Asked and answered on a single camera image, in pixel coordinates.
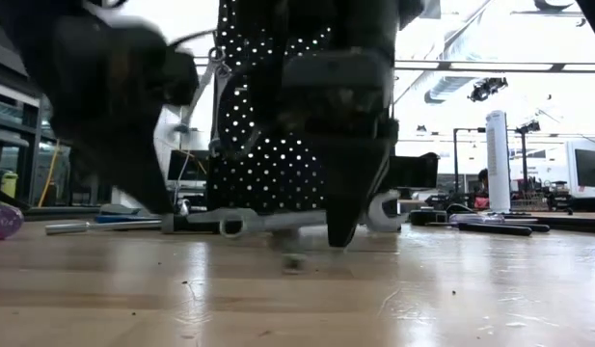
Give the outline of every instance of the tall white speaker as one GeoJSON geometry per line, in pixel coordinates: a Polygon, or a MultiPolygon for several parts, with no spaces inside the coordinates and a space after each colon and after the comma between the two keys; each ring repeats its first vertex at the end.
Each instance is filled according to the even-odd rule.
{"type": "Polygon", "coordinates": [[[507,117],[504,111],[492,111],[486,117],[486,139],[488,143],[490,209],[493,212],[507,213],[511,208],[511,197],[507,117]]]}

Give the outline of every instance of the pink ball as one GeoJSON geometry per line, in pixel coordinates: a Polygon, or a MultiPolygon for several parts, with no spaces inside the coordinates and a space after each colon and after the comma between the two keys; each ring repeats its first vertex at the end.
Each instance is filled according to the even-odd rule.
{"type": "Polygon", "coordinates": [[[18,208],[0,204],[0,240],[5,240],[19,231],[23,221],[23,214],[18,208]]]}

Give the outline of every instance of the monitor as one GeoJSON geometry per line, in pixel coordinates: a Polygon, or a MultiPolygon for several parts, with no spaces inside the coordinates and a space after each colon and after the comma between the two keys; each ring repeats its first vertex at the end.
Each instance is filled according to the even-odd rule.
{"type": "Polygon", "coordinates": [[[185,151],[173,150],[171,151],[171,161],[169,162],[168,180],[182,180],[193,181],[203,180],[207,181],[207,174],[209,172],[209,151],[208,150],[190,150],[191,156],[187,156],[185,151]],[[183,170],[183,164],[187,157],[187,164],[183,170]]]}
{"type": "Polygon", "coordinates": [[[419,157],[392,156],[385,187],[436,189],[439,157],[428,153],[419,157]]]}
{"type": "Polygon", "coordinates": [[[578,185],[595,187],[595,150],[576,149],[578,185]]]}

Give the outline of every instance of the perforated panel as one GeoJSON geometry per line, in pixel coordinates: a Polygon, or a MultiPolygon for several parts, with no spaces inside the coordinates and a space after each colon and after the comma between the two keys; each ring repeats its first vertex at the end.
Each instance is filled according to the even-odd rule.
{"type": "MultiPolygon", "coordinates": [[[[230,25],[235,13],[227,15],[226,8],[221,1],[219,23],[225,30],[220,31],[218,44],[226,50],[229,66],[255,65],[269,59],[273,54],[272,39],[244,40],[230,25]]],[[[327,44],[329,32],[325,29],[308,40],[291,40],[285,55],[321,49],[327,44]]],[[[218,110],[223,141],[235,147],[241,147],[255,127],[253,113],[257,110],[251,106],[249,96],[248,77],[235,78],[227,86],[218,110]]],[[[263,137],[243,160],[211,160],[208,208],[249,207],[258,213],[320,208],[324,203],[323,184],[320,164],[301,139],[292,134],[286,138],[263,137]]]]}

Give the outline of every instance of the wooden surface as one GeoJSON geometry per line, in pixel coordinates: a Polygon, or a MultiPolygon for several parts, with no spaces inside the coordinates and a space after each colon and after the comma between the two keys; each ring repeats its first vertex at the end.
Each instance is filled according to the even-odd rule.
{"type": "Polygon", "coordinates": [[[545,218],[586,218],[595,219],[595,213],[579,212],[573,215],[568,215],[566,212],[529,212],[530,217],[545,217],[545,218]]]}
{"type": "Polygon", "coordinates": [[[97,232],[0,242],[0,347],[595,346],[595,235],[97,232]]]}

